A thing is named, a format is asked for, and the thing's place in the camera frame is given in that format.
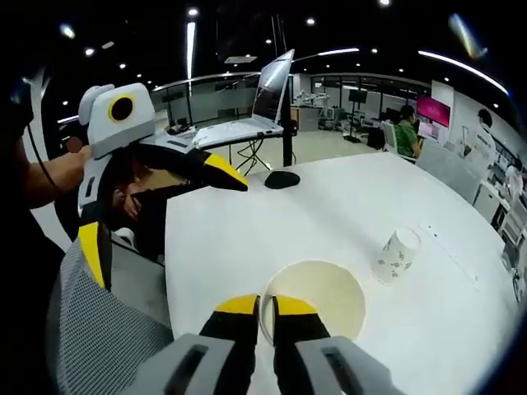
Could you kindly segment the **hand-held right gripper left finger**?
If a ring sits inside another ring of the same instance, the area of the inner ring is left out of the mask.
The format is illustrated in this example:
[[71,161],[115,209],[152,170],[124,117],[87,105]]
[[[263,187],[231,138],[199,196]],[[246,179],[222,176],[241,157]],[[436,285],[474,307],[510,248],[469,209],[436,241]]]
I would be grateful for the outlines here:
[[255,368],[256,294],[219,304],[200,333],[185,333],[138,366],[124,394],[245,394]]

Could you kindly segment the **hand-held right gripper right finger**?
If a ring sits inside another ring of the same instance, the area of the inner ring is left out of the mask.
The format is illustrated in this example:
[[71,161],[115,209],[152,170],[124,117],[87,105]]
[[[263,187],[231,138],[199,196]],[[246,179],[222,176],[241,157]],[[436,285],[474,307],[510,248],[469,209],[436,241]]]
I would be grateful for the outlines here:
[[273,368],[282,394],[400,394],[389,369],[347,337],[331,337],[316,308],[276,295]]

